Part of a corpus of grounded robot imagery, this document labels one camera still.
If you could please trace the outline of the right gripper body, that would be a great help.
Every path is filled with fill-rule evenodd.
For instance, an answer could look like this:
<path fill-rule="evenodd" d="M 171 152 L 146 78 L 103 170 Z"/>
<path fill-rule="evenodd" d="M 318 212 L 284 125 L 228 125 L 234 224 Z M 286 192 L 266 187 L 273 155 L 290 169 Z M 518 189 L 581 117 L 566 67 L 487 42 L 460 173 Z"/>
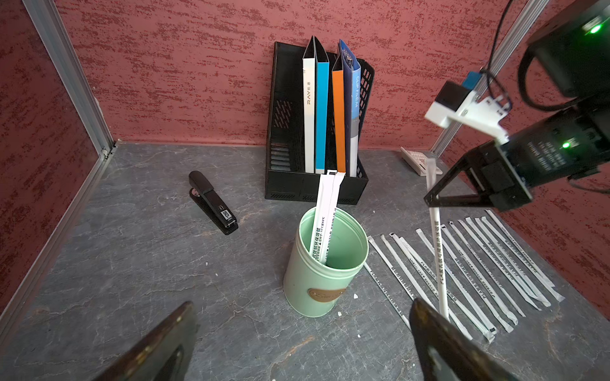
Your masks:
<path fill-rule="evenodd" d="M 582 179 L 609 162 L 609 105 L 560 111 L 511 136 L 465 155 L 477 189 L 468 204 L 510 211 L 533 201 L 533 189 L 558 179 Z"/>

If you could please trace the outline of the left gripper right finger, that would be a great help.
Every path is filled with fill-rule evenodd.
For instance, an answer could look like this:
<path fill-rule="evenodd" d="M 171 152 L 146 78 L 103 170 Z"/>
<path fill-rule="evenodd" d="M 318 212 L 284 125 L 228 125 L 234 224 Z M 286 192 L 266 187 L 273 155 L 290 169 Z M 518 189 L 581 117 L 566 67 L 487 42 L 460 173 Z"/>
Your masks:
<path fill-rule="evenodd" d="M 515 380 L 421 298 L 409 322 L 424 380 Z"/>

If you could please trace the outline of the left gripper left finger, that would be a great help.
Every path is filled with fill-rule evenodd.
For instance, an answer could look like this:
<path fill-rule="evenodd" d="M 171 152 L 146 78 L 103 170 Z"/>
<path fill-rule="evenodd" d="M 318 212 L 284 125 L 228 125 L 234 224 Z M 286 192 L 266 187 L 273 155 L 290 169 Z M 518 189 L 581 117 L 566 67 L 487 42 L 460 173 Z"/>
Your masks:
<path fill-rule="evenodd" d="M 187 301 L 95 379 L 183 380 L 198 328 L 194 304 Z"/>

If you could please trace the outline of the fourteenth straw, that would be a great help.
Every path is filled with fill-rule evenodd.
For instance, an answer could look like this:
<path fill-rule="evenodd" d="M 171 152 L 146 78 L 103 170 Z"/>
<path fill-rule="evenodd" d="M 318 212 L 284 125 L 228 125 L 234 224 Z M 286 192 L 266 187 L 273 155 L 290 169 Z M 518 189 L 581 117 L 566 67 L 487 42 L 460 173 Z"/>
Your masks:
<path fill-rule="evenodd" d="M 432 158 L 427 164 L 427 188 L 430 191 L 432 187 L 436 184 L 436 160 Z M 443 254 L 443 245 L 442 245 L 442 231 L 440 226 L 440 210 L 438 207 L 433 207 L 431 205 L 431 201 L 426 201 L 427 206 L 429 206 L 430 213 L 430 223 L 434 238 L 434 246 L 435 246 L 435 267 L 436 267 L 436 276 L 437 276 L 437 284 L 438 284 L 438 300 L 439 300 L 439 311 L 440 314 L 445 318 L 450 318 L 450 308 L 447 301 L 447 288 L 446 288 L 446 273 L 445 273 L 445 260 Z"/>

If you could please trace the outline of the thirteenth straw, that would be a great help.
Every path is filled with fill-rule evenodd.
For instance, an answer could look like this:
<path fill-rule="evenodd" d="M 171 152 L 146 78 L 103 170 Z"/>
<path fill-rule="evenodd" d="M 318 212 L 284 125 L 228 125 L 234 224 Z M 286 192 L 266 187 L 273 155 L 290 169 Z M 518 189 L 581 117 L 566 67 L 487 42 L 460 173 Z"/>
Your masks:
<path fill-rule="evenodd" d="M 371 278 L 373 279 L 373 281 L 375 282 L 377 287 L 381 290 L 381 292 L 383 293 L 384 297 L 389 301 L 390 305 L 392 306 L 392 309 L 394 309 L 394 311 L 398 314 L 398 316 L 400 317 L 400 320 L 406 325 L 406 327 L 408 327 L 409 330 L 411 330 L 410 322 L 406 318 L 405 314 L 397 306 L 397 304 L 394 302 L 392 297 L 389 295 L 389 292 L 385 289 L 385 287 L 382 284 L 382 282 L 379 281 L 379 279 L 376 276 L 376 274 L 374 273 L 374 271 L 370 268 L 370 266 L 366 262 L 363 263 L 363 266 L 364 266 L 365 270 L 369 273 L 369 275 L 371 276 Z"/>

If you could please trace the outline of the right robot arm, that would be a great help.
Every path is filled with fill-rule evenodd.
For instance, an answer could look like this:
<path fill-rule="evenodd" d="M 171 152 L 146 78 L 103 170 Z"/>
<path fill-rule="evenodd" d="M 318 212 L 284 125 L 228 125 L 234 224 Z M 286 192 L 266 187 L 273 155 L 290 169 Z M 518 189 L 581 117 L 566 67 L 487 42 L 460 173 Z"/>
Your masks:
<path fill-rule="evenodd" d="M 541 63 L 566 102 L 542 105 L 527 93 L 527 72 Z M 505 97 L 478 100 L 474 90 L 446 82 L 426 113 L 442 128 L 452 122 L 490 136 L 432 185 L 430 207 L 493 207 L 510 211 L 530 203 L 534 187 L 598 173 L 609 161 L 609 4 L 576 1 L 528 40 L 519 63 L 519 94 L 549 117 L 515 135 L 500 121 L 511 109 Z"/>

